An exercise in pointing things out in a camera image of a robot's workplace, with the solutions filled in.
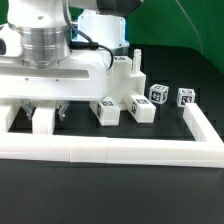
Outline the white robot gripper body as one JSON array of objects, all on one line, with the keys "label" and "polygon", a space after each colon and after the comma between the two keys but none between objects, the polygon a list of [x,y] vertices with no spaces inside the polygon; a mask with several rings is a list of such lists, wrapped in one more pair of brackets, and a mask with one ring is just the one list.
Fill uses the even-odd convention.
[{"label": "white robot gripper body", "polygon": [[69,48],[67,29],[0,26],[0,99],[97,101],[109,53]]}]

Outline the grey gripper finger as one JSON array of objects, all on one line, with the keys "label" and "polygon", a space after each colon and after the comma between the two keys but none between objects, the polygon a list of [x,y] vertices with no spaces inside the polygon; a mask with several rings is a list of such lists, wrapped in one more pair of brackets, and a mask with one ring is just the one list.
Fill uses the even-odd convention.
[{"label": "grey gripper finger", "polygon": [[60,120],[63,120],[65,118],[65,112],[69,107],[68,101],[61,101],[58,103],[57,109],[58,109],[58,116]]},{"label": "grey gripper finger", "polygon": [[32,114],[33,114],[33,111],[34,111],[34,106],[30,102],[30,100],[29,99],[21,99],[20,100],[20,105],[23,108],[23,110],[26,112],[27,118],[29,120],[31,120],[32,119]]}]

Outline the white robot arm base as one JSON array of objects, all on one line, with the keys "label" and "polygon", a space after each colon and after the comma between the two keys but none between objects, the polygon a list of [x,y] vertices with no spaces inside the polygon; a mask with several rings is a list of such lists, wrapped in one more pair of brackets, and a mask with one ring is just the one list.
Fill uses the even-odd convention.
[{"label": "white robot arm base", "polygon": [[69,55],[69,33],[92,39],[71,22],[69,8],[124,17],[144,0],[8,0],[7,23],[0,24],[0,57],[19,58],[34,69],[54,68]]}]

